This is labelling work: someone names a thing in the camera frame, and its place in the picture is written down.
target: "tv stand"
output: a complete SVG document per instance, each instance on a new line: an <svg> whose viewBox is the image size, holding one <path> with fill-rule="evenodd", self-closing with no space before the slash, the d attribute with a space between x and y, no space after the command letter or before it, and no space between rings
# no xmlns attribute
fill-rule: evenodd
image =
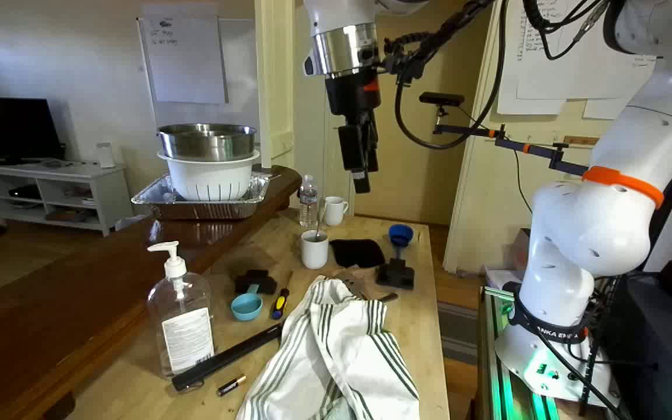
<svg viewBox="0 0 672 420"><path fill-rule="evenodd" d="M125 167L64 161L0 161L0 223L7 220L92 228L108 235L131 217Z"/></svg>

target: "floor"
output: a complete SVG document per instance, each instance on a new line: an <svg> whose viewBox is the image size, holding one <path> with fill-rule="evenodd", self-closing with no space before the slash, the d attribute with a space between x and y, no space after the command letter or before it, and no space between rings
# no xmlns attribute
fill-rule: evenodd
<svg viewBox="0 0 672 420"><path fill-rule="evenodd" d="M76 230L38 223L10 223L0 235L0 286L47 265L66 255L79 252L89 243L100 241L97 230ZM444 247L448 241L447 227L432 227L432 255L436 270L436 294L442 304L478 311L478 278L457 278L442 269ZM477 395L477 363L465 363L447 357L447 381L451 398L451 417L470 417L470 403Z"/></svg>

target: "striped dish towel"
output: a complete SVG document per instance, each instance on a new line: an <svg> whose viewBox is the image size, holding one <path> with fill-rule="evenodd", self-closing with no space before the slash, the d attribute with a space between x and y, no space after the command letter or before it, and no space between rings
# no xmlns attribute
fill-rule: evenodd
<svg viewBox="0 0 672 420"><path fill-rule="evenodd" d="M247 391L239 420L420 417L419 390L386 332L388 305L317 278L293 311L282 347Z"/></svg>

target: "metal bowl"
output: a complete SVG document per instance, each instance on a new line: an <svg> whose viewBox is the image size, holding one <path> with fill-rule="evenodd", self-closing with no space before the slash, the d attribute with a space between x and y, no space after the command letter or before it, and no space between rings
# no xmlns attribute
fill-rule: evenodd
<svg viewBox="0 0 672 420"><path fill-rule="evenodd" d="M255 157L253 126L176 123L157 131L159 153L183 161L239 161Z"/></svg>

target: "pump dispenser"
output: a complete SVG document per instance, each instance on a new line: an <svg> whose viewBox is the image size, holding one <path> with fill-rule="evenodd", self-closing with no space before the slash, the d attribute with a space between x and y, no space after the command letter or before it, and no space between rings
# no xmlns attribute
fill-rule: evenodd
<svg viewBox="0 0 672 420"><path fill-rule="evenodd" d="M149 320L164 376L177 376L216 355L210 290L203 276L190 272L177 257L177 241L157 243L149 252L168 252L166 278L149 297Z"/></svg>

